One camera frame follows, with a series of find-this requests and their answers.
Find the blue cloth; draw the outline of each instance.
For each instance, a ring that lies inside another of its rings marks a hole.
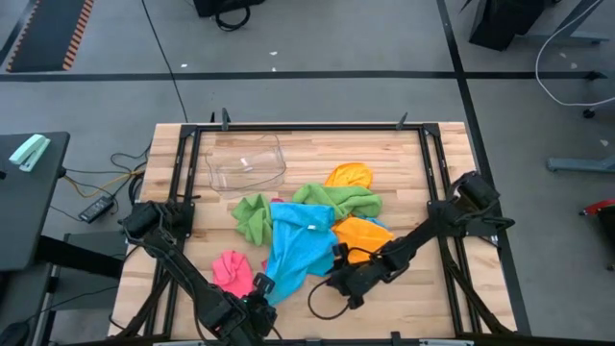
[[[299,289],[307,274],[325,276],[333,267],[332,207],[272,203],[273,243],[265,274],[276,285],[265,296],[276,305]]]
[[[382,223],[382,221],[380,221],[380,220],[379,220],[379,219],[377,219],[376,217],[367,217],[367,216],[365,216],[365,215],[357,215],[357,217],[358,217],[358,218],[362,218],[363,220],[367,220],[367,221],[369,221],[369,222],[371,222],[371,223],[377,224],[378,226],[380,226],[380,227],[382,227],[382,228],[387,229],[387,230],[389,230],[389,231],[390,231],[390,229],[388,228],[388,226],[384,225],[384,224]]]

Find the green towel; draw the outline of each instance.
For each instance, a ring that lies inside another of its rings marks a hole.
[[[305,184],[295,192],[292,201],[331,206],[335,210],[335,220],[342,219],[350,213],[356,216],[376,217],[382,209],[381,197],[363,186]]]
[[[271,244],[272,221],[269,201],[262,194],[244,197],[233,210],[237,231],[257,246]]]

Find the orange cloth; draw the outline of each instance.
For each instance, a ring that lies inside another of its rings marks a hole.
[[[369,188],[372,184],[372,170],[364,163],[344,163],[338,165],[325,186],[363,186]]]
[[[380,249],[384,243],[394,237],[385,228],[353,216],[336,223],[333,225],[332,230],[337,235],[339,242],[348,244],[349,249],[357,247],[370,252]],[[353,250],[348,255],[350,263],[366,260],[369,260],[369,255],[359,250]]]

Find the black floor mat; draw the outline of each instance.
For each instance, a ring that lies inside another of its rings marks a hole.
[[[62,71],[72,67],[93,0],[37,0],[24,26],[8,72]]]

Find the clear plastic container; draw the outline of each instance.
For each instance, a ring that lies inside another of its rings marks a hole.
[[[286,163],[280,140],[265,135],[255,140],[221,140],[205,155],[209,184],[223,198],[231,199],[283,184]]]

